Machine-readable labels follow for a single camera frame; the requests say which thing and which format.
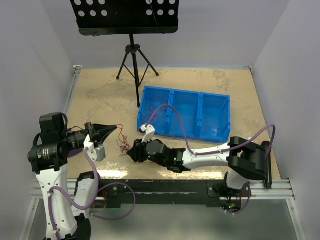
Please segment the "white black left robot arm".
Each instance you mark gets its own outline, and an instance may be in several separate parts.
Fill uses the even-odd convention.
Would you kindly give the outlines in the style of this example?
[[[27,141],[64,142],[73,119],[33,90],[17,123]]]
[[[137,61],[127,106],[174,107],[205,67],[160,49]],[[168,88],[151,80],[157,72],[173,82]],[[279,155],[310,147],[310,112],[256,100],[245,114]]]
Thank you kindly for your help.
[[[72,131],[62,112],[42,115],[40,133],[33,140],[27,158],[41,187],[46,215],[47,240],[89,240],[92,234],[89,211],[104,190],[95,162],[106,158],[104,141],[116,125],[85,123]],[[76,184],[74,197],[68,188],[68,156],[82,149],[92,167]]]

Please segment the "blue three-compartment plastic bin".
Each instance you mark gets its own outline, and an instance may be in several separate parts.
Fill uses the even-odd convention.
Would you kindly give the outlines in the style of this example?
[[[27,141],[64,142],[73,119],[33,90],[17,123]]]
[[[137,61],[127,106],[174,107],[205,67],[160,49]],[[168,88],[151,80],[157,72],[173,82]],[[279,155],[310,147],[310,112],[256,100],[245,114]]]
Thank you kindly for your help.
[[[229,95],[145,86],[137,127],[150,122],[156,135],[225,143],[231,132]]]

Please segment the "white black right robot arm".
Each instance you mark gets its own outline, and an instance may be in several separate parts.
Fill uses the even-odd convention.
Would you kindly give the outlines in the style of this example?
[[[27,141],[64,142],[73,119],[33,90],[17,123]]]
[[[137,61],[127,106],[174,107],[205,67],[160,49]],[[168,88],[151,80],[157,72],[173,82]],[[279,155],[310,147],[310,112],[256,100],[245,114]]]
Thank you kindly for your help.
[[[229,167],[223,183],[223,192],[235,196],[250,181],[265,181],[272,186],[271,144],[261,145],[232,137],[230,142],[211,148],[169,148],[159,139],[137,139],[127,154],[135,163],[151,161],[174,173],[182,173],[204,167]]]

